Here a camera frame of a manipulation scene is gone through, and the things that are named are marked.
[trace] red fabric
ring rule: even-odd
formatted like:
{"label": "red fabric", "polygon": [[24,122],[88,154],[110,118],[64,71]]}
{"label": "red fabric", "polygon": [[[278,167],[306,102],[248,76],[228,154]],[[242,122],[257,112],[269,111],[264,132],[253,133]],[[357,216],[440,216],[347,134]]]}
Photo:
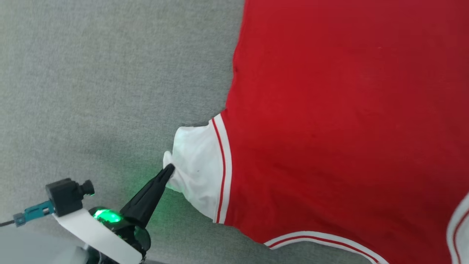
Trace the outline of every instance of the red fabric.
{"label": "red fabric", "polygon": [[469,2],[247,0],[222,112],[226,225],[451,263],[469,191]]}

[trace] red jersey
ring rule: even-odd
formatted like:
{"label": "red jersey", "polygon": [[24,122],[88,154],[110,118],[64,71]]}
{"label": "red jersey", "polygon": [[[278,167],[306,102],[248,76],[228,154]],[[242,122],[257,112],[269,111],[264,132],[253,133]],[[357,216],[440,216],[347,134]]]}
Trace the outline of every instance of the red jersey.
{"label": "red jersey", "polygon": [[469,263],[469,2],[246,0],[226,109],[169,187],[278,248]]}

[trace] white stripe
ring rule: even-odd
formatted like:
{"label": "white stripe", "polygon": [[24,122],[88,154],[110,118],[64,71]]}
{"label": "white stripe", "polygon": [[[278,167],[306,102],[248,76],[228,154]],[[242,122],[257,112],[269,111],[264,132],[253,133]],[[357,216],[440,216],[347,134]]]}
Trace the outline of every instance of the white stripe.
{"label": "white stripe", "polygon": [[225,219],[227,217],[227,210],[228,204],[230,201],[230,191],[231,191],[231,175],[233,172],[233,167],[231,164],[231,149],[230,143],[228,141],[228,134],[225,128],[225,123],[221,118],[221,114],[217,115],[213,118],[215,124],[218,129],[218,134],[220,136],[221,145],[223,147],[223,154],[225,155],[225,184],[223,186],[223,201],[221,202],[221,209],[220,209],[220,219],[219,223],[224,224]]}
{"label": "white stripe", "polygon": [[[336,241],[336,242],[340,242],[342,244],[346,244],[348,246],[351,246],[352,248],[349,248],[349,247],[346,247],[346,246],[342,246],[342,245],[338,245],[338,244],[335,244],[335,243],[331,243],[331,242],[326,242],[326,241],[321,241],[321,240],[317,240],[317,239],[314,239],[314,238],[297,238],[297,239],[293,239],[294,237],[297,237],[297,236],[312,236],[312,237],[316,237],[316,238],[322,238],[322,239],[327,239],[327,240],[330,240],[330,241]],[[289,238],[292,238],[290,240],[287,240],[287,241],[284,241],[282,243],[279,243],[278,245],[275,245],[274,247],[272,247],[271,249],[276,249],[276,248],[280,248],[282,246],[285,246],[285,245],[288,245],[288,244],[291,244],[291,243],[295,243],[295,242],[300,242],[300,241],[312,241],[312,242],[316,242],[318,244],[322,244],[322,245],[327,245],[327,246],[331,246],[331,247],[334,247],[334,248],[340,248],[340,249],[344,249],[344,250],[347,250],[347,251],[350,251],[350,252],[354,252],[354,253],[358,253],[362,256],[364,256],[365,258],[367,258],[368,260],[370,260],[372,263],[376,263],[372,258],[370,258],[369,256],[367,256],[366,254],[372,256],[373,258],[377,259],[378,260],[378,264],[389,264],[383,257],[381,257],[380,255],[376,254],[375,252],[373,252],[371,249],[365,247],[365,246],[362,246],[360,244],[358,244],[357,242],[354,242],[350,239],[346,239],[346,238],[343,238],[343,237],[340,237],[340,236],[336,236],[336,235],[331,235],[331,234],[326,234],[326,233],[321,233],[321,232],[314,232],[314,231],[299,231],[299,232],[294,232],[294,233],[290,233],[290,234],[285,234],[285,235],[282,235],[282,236],[279,236],[277,238],[274,238],[272,240],[269,240],[267,241],[266,243],[264,243],[266,246],[271,246],[281,240],[284,240],[284,239],[289,239]],[[360,250],[366,254],[363,254],[359,251],[356,251],[354,250],[353,248],[356,248],[357,250]]]}
{"label": "white stripe", "polygon": [[[448,244],[451,260],[453,264],[469,264],[469,218],[464,219],[464,223],[459,227],[458,233],[456,227],[462,221],[462,217],[469,210],[469,194],[461,201],[453,213],[446,230],[446,242]],[[456,236],[456,246],[461,257],[461,263],[456,255],[456,248],[453,244],[453,238]]]}

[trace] t-shirt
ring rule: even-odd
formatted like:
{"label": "t-shirt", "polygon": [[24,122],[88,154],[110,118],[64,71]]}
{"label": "t-shirt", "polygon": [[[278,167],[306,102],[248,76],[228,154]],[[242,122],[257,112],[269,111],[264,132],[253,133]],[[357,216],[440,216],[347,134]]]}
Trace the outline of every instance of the t-shirt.
{"label": "t-shirt", "polygon": [[169,187],[274,249],[469,263],[469,2],[246,0],[226,109]]}

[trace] black cable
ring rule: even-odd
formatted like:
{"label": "black cable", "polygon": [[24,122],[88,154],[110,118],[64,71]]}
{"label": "black cable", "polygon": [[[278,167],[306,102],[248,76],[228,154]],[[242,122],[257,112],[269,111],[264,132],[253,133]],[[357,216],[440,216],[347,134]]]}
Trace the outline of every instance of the black cable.
{"label": "black cable", "polygon": [[0,223],[0,227],[2,226],[7,226],[7,225],[11,225],[11,224],[14,224],[15,221],[14,220],[11,220],[11,221],[8,221],[8,222],[5,222],[5,223]]}

